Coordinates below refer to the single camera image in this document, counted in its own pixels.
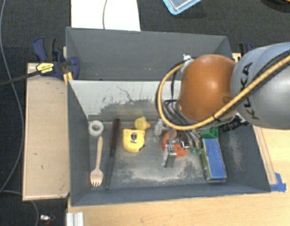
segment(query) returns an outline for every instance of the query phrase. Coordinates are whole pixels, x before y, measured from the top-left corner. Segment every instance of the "black floor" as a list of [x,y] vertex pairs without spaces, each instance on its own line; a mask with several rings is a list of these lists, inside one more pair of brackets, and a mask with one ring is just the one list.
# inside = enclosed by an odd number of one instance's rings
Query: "black floor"
[[[203,0],[180,15],[171,15],[161,0],[137,0],[143,31],[226,35],[233,52],[239,42],[254,47],[290,41],[290,4],[272,0]],[[0,11],[3,0],[0,0]],[[2,23],[3,46],[12,77],[26,72],[34,60],[34,39],[56,37],[56,47],[65,45],[65,27],[70,25],[70,0],[7,0]],[[7,74],[0,51],[0,80]],[[22,107],[25,83],[16,83]],[[21,138],[18,107],[10,85],[0,88],[0,188],[17,158]],[[22,158],[6,189],[21,191]],[[20,197],[0,196],[0,225],[34,225],[32,205]],[[65,200],[37,202],[40,214],[54,214],[52,225],[64,225]]]

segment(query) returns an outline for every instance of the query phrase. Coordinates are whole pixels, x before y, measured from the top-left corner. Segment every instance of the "clamp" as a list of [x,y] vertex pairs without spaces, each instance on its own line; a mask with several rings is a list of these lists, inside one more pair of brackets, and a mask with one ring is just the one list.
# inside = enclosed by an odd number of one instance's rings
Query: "clamp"
[[55,49],[56,38],[39,37],[32,43],[33,51],[40,63],[49,62],[51,66],[43,70],[41,67],[37,70],[40,75],[52,76],[57,79],[64,79],[67,73],[72,74],[74,80],[78,79],[80,73],[80,64],[76,56],[70,57],[66,61],[60,51]]

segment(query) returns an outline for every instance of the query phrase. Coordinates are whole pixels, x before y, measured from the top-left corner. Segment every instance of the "blue clamp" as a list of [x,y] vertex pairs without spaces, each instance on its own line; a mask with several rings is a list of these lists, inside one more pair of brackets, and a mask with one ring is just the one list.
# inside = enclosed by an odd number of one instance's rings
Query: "blue clamp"
[[241,57],[244,56],[247,52],[250,52],[251,50],[254,49],[254,47],[248,42],[239,43],[239,48],[240,48]]
[[70,57],[69,61],[66,61],[62,53],[54,49],[55,41],[56,38],[46,39],[44,37],[39,37],[32,43],[33,51],[40,63],[50,62],[54,64],[53,71],[41,75],[48,75],[62,80],[63,75],[66,73],[62,71],[62,68],[66,67],[67,72],[72,72],[73,79],[78,79],[80,73],[78,58],[73,56]]
[[279,173],[276,173],[276,178],[277,178],[277,184],[270,185],[271,191],[272,192],[285,192],[286,191],[286,183],[283,183],[281,180],[281,176]]

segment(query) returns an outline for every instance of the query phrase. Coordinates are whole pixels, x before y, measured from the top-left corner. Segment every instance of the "white paper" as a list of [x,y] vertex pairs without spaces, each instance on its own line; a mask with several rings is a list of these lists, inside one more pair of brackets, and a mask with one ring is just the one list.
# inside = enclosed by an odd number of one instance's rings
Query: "white paper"
[[[106,0],[71,0],[71,26],[103,29],[103,9]],[[136,0],[107,0],[105,28],[140,31]]]

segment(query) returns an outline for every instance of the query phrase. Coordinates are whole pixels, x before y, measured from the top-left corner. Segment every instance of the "wooden fork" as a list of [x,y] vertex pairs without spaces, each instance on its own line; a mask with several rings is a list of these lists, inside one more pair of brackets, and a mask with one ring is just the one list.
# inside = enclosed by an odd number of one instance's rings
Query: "wooden fork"
[[104,177],[103,172],[99,169],[99,164],[101,162],[102,148],[103,148],[103,137],[100,136],[98,139],[98,144],[97,144],[96,168],[92,170],[90,173],[90,181],[93,187],[99,187]]

